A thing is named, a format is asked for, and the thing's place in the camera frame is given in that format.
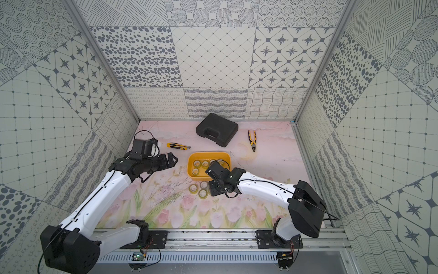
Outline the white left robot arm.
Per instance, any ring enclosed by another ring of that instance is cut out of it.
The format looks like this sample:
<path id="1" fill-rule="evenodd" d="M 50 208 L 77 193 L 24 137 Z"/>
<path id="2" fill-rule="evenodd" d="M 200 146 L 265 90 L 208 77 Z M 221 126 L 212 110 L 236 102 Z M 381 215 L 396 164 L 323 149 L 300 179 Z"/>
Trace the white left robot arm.
<path id="1" fill-rule="evenodd" d="M 109 167 L 104 179 L 85 201 L 57 226 L 47 226 L 40 240 L 43 254 L 39 264 L 45 264 L 70 274 L 86 274 L 98 259 L 119 248 L 128 246 L 143 249 L 151 244 L 149 225 L 132 219 L 113 232 L 98 239 L 92 235 L 99 220 L 117 197 L 143 173 L 152 175 L 173 168 L 178 162 L 172 153 L 157 157 L 129 154 L 117 159 Z"/>

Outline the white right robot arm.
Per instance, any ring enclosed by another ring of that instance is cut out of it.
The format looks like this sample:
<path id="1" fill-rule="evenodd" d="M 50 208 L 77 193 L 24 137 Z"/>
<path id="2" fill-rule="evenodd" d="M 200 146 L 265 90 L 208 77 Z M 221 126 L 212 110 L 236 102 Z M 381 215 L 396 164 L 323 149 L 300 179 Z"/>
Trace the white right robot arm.
<path id="1" fill-rule="evenodd" d="M 273 236 L 284 241 L 300 234 L 319 237 L 326 204 L 307 182 L 300 180 L 295 185 L 278 183 L 244 169 L 229 170 L 218 161 L 211 163 L 205 173 L 212 179 L 209 181 L 212 196 L 252 195 L 287 209 L 289 217 L 276 221 Z"/>

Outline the black plastic tool case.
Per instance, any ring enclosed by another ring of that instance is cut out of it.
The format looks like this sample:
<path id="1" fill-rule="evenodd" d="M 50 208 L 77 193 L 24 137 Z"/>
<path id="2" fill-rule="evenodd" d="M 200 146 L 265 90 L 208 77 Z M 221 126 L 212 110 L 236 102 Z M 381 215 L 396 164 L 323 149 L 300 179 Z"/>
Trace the black plastic tool case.
<path id="1" fill-rule="evenodd" d="M 236 122 L 214 113 L 209 113 L 196 127 L 198 136 L 214 141 L 215 144 L 221 147 L 226 147 L 237 131 L 238 124 Z"/>

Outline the yellow black utility knife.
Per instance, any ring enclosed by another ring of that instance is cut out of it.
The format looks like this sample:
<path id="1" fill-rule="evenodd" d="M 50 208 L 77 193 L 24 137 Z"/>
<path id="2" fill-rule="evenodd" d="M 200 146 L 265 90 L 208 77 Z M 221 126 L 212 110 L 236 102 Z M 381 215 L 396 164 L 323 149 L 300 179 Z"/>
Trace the yellow black utility knife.
<path id="1" fill-rule="evenodd" d="M 167 143 L 167 147 L 178 149 L 178 150 L 189 150 L 191 148 L 191 146 L 182 145 L 179 143 Z"/>

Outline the yellow black pliers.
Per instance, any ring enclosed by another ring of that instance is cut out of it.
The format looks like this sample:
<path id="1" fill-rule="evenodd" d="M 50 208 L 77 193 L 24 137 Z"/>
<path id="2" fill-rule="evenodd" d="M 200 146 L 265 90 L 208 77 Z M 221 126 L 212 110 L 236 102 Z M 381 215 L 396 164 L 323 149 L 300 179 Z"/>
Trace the yellow black pliers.
<path id="1" fill-rule="evenodd" d="M 248 130 L 248 138 L 252 151 L 255 153 L 257 148 L 257 133 L 256 130 Z"/>

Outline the yellow plastic storage box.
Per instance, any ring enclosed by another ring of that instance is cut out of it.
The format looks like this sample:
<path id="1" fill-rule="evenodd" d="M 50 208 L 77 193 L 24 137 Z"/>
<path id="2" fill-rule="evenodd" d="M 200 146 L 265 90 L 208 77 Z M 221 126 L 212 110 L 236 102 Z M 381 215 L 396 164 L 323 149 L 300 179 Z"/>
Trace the yellow plastic storage box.
<path id="1" fill-rule="evenodd" d="M 222 167 L 230 169 L 232 161 L 228 153 L 223 151 L 201 151 L 193 153 L 188 158 L 187 174 L 194 181 L 207 181 L 211 178 L 206 174 L 209 165 L 214 161 Z"/>

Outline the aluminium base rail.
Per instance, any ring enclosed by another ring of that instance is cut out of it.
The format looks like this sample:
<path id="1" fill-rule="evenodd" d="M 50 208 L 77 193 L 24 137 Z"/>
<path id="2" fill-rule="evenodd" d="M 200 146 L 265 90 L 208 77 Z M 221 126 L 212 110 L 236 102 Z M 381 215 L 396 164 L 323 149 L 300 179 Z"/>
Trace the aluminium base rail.
<path id="1" fill-rule="evenodd" d="M 254 229 L 232 230 L 171 229 L 163 248 L 116 250 L 99 259 L 99 263 L 276 263 L 279 256 L 304 252 L 351 252 L 352 247 L 343 229 L 324 228 L 318 238 L 301 235 L 298 242 L 284 248 L 269 244 L 261 247 L 262 240 Z"/>

